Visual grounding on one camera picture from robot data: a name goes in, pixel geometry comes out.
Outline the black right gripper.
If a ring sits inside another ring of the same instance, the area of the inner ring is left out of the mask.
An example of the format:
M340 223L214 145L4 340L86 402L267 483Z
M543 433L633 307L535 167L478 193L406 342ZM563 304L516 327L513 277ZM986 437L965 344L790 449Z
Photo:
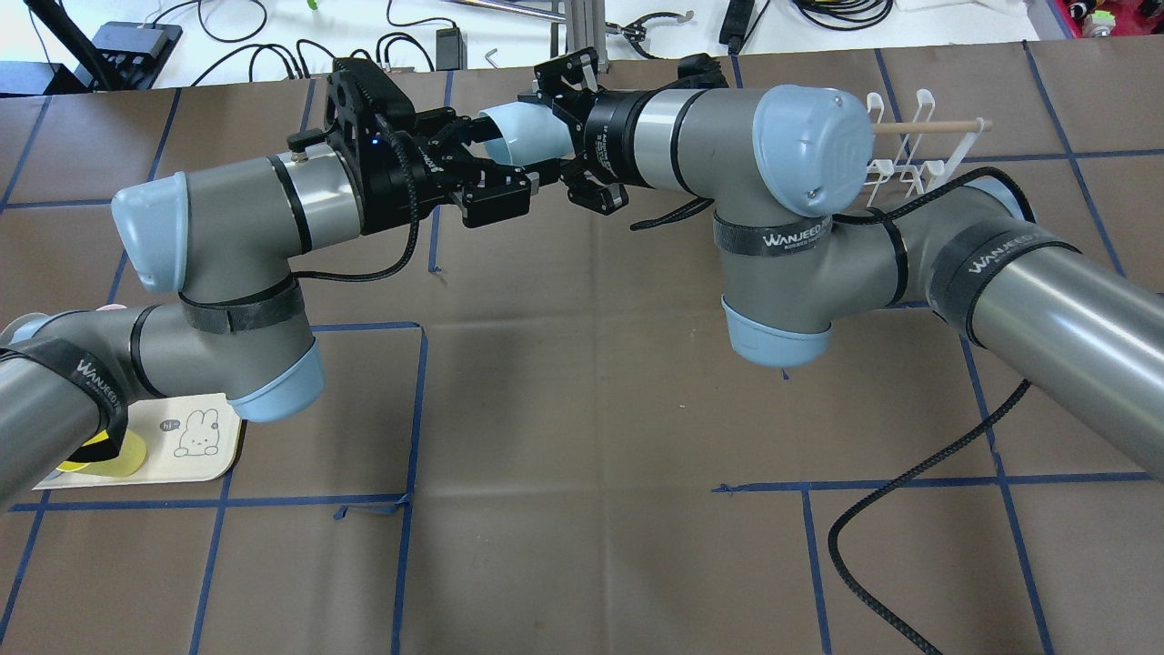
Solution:
M636 129L651 92L599 92L598 64L595 48L582 48L537 64L531 88L520 92L518 101L548 108L568 128L584 127L585 166L579 161L560 161L558 171L569 202L610 216L629 205L623 184L647 186L637 166Z

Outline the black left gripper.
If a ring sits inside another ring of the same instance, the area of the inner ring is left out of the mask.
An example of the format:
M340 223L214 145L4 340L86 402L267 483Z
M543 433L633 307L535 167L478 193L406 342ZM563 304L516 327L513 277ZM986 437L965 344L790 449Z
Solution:
M400 158L392 145L355 150L362 236L427 218L428 179L440 204L460 207L463 227L526 216L532 197L560 181L565 168L565 161L523 166L487 162L480 148L473 149L487 141L487 118L459 115L452 107L416 112L400 121ZM441 169L428 175L425 162Z

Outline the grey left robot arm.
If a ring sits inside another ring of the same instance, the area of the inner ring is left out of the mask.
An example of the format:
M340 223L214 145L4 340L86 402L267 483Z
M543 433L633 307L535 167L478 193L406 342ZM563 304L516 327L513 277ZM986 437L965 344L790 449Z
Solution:
M561 158L511 155L490 116L329 104L324 128L284 154L118 192L112 215L142 286L177 301L5 328L3 507L66 461L116 457L134 403L222 394L251 422L307 408L325 373L305 279L392 277L440 205L469 227L523 216Z

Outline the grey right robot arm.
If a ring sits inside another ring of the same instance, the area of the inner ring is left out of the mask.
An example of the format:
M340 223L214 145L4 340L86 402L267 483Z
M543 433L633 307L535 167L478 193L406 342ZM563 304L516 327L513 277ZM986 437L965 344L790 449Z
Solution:
M1161 479L1161 296L1039 227L1018 184L978 168L896 207L849 212L876 131L830 87L732 88L709 55L668 86L612 90L591 48L535 66L503 129L512 165L565 158L574 202L599 213L627 186L712 207L732 348L766 368L824 353L832 323L927 302L1117 451Z

